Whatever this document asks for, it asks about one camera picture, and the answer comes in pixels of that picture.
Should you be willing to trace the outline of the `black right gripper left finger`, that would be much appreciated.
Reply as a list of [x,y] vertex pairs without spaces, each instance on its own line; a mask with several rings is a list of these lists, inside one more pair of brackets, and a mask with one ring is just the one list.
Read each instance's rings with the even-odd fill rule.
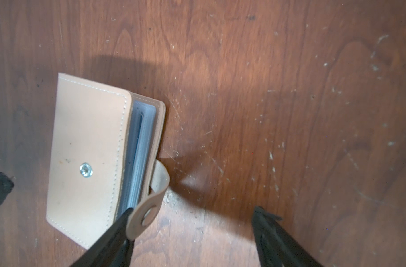
[[87,250],[73,267],[128,267],[135,242],[126,236],[128,217],[133,209],[127,209],[116,222]]

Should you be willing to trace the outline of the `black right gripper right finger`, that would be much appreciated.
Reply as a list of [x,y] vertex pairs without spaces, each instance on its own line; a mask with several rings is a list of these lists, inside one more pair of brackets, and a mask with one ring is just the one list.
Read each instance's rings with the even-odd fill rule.
[[251,224],[262,267],[320,267],[278,223],[282,218],[260,206],[254,208]]

